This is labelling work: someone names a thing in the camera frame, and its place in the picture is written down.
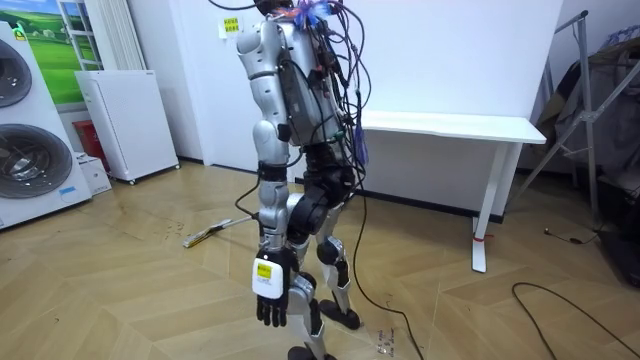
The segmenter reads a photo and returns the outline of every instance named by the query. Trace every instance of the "washing machine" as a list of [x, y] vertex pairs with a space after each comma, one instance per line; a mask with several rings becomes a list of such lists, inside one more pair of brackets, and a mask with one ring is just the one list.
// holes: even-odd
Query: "washing machine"
[[0, 229], [90, 197], [26, 37], [0, 22]]

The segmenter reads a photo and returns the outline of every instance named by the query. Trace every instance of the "robot finger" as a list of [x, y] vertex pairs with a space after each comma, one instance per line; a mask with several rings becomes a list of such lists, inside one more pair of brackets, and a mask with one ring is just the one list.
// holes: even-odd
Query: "robot finger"
[[263, 313], [264, 313], [264, 304], [262, 303], [262, 300], [258, 298], [258, 306], [256, 309], [256, 316], [258, 317], [258, 321], [262, 321], [264, 319]]
[[266, 326], [271, 326], [271, 306], [264, 305], [264, 312], [262, 313], [263, 321]]
[[273, 327], [279, 327], [280, 326], [280, 308], [274, 306], [272, 315], [273, 315], [273, 318], [272, 318]]
[[287, 326], [287, 310], [280, 309], [280, 326]]

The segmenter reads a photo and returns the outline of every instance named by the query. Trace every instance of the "mini fridge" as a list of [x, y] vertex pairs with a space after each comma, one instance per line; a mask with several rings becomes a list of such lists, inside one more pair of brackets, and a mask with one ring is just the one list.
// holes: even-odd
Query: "mini fridge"
[[112, 177], [134, 185], [143, 176], [180, 168], [153, 71], [75, 74]]

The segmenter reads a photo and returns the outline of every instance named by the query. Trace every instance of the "poster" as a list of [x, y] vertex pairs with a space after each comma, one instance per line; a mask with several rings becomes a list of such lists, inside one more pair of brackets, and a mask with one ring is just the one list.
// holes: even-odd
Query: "poster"
[[[65, 8], [73, 28], [84, 30], [80, 28], [82, 21], [76, 4], [66, 3]], [[0, 21], [12, 26], [20, 24], [24, 28], [56, 105], [83, 101], [73, 74], [81, 70], [80, 64], [66, 34], [56, 0], [0, 0]], [[84, 58], [93, 59], [88, 39], [78, 37], [78, 43]]]

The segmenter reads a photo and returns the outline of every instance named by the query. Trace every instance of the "wooden floor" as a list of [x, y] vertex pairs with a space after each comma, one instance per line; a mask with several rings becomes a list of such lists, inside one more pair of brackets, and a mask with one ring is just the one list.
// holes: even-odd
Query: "wooden floor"
[[[598, 243], [542, 234], [549, 227], [591, 237], [585, 204], [549, 182], [528, 191], [503, 225], [490, 226], [486, 274], [471, 271], [469, 219], [368, 202], [361, 283], [376, 301], [408, 314], [425, 357], [549, 359], [512, 298], [518, 281], [573, 299], [640, 349], [640, 293], [616, 277]], [[254, 318], [255, 224], [181, 247], [188, 234], [241, 217], [233, 201], [254, 183], [250, 174], [185, 164], [0, 233], [0, 359], [285, 359], [298, 341]], [[255, 197], [246, 205], [257, 206]], [[336, 229], [350, 255], [362, 213], [354, 200]], [[314, 253], [307, 271], [322, 283]], [[633, 359], [560, 300], [520, 292], [560, 359]], [[330, 298], [325, 286], [318, 295]], [[417, 359], [401, 316], [367, 303], [355, 284], [351, 299], [364, 327], [352, 332], [328, 321], [334, 356]]]

